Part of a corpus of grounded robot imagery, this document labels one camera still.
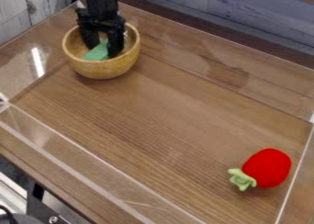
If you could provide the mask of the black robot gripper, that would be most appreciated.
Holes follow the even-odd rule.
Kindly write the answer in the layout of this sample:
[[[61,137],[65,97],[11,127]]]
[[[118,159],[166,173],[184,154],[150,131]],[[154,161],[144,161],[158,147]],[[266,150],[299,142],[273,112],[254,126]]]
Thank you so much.
[[[108,57],[114,58],[124,48],[126,20],[119,15],[118,0],[85,0],[76,8],[77,25],[87,48],[99,44],[99,32],[108,34]]]

